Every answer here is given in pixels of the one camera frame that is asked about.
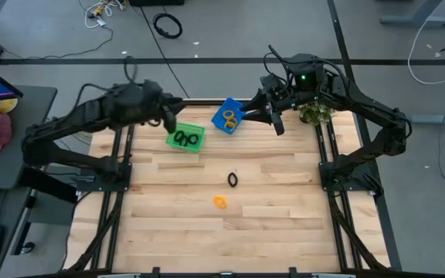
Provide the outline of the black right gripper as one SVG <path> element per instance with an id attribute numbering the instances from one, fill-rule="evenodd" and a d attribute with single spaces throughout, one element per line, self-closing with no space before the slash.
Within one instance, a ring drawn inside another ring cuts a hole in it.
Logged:
<path id="1" fill-rule="evenodd" d="M 241 111 L 249 111 L 244 120 L 270 124 L 277 136 L 283 135 L 281 115 L 291 108 L 290 92 L 285 87 L 286 83 L 272 74 L 262 76 L 260 82 L 262 89 L 258 89 L 256 95 L 240 108 Z"/>

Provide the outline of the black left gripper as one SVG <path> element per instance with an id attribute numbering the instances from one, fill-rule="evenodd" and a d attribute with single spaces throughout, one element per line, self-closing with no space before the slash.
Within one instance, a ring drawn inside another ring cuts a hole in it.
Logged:
<path id="1" fill-rule="evenodd" d="M 144 94 L 142 111 L 145 115 L 145 122 L 152 127 L 163 124 L 169 134 L 174 133 L 176 129 L 175 115 L 186 107 L 183 98 L 164 93 L 160 85 L 151 80 L 144 81 L 142 93 Z"/>

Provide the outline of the green plastic basket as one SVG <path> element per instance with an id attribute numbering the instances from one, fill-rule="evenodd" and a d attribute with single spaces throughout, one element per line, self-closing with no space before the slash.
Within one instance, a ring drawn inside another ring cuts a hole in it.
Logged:
<path id="1" fill-rule="evenodd" d="M 186 147 L 179 146 L 177 143 L 174 142 L 174 136 L 177 131 L 183 131 L 186 135 L 197 134 L 199 136 L 199 142 L 197 143 L 197 145 L 188 144 Z M 205 136 L 204 127 L 194 124 L 178 123 L 175 133 L 169 134 L 167 136 L 165 142 L 167 145 L 173 148 L 181 149 L 183 151 L 199 152 L 201 150 Z"/>

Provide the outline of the blue plastic basket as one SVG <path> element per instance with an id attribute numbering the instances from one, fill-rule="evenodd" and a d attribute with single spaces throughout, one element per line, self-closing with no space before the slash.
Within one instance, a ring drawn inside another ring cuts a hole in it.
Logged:
<path id="1" fill-rule="evenodd" d="M 219 128 L 221 131 L 224 131 L 227 134 L 233 134 L 238 128 L 238 126 L 241 124 L 242 117 L 245 115 L 245 112 L 240 110 L 242 106 L 243 103 L 239 102 L 238 100 L 235 100 L 231 97 L 227 98 L 212 117 L 211 119 L 212 123 L 215 125 L 215 127 Z M 234 118 L 236 118 L 238 121 L 238 124 L 233 131 L 229 131 L 224 128 L 226 119 L 223 117 L 223 112 L 225 110 L 232 110 L 235 115 Z"/>

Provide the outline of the potted artificial plant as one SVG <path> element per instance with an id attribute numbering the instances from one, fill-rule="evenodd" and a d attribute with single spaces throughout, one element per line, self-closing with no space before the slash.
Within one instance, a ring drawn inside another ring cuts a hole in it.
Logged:
<path id="1" fill-rule="evenodd" d="M 303 123 L 314 126 L 327 123 L 335 111 L 322 103 L 311 102 L 299 106 L 299 118 Z"/>

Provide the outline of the black floor box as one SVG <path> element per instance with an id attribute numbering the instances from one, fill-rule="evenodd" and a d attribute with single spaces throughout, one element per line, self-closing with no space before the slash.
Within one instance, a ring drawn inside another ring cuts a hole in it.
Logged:
<path id="1" fill-rule="evenodd" d="M 169 6 L 184 5 L 185 0 L 128 0 L 130 5 L 135 7 L 141 6 Z"/>

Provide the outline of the dark grey low desk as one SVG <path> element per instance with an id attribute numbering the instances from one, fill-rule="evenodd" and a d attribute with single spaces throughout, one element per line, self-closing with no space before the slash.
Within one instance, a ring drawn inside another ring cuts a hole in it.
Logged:
<path id="1" fill-rule="evenodd" d="M 25 210 L 30 190 L 25 188 L 0 192 L 0 225 L 5 227 L 2 251 L 0 253 L 0 269 L 5 261 L 7 252 L 11 249 L 12 239 L 19 226 L 22 213 Z"/>

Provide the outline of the black aluminium table frame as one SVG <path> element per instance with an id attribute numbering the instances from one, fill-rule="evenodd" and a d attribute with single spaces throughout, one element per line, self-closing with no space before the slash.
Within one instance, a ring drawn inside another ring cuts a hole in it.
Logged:
<path id="1" fill-rule="evenodd" d="M 289 111 L 283 136 L 253 122 L 228 135 L 211 121 L 219 106 L 219 100 L 193 100 L 179 116 L 206 130 L 197 153 L 169 147 L 158 128 L 136 127 L 112 270 L 140 278 L 152 270 L 254 278 L 354 266 L 349 240 L 336 246 L 318 172 L 324 158 L 359 146 L 353 114 L 338 112 L 332 127 L 316 131 Z M 234 188 L 230 172 L 239 179 Z M 214 205 L 218 195 L 226 209 Z"/>

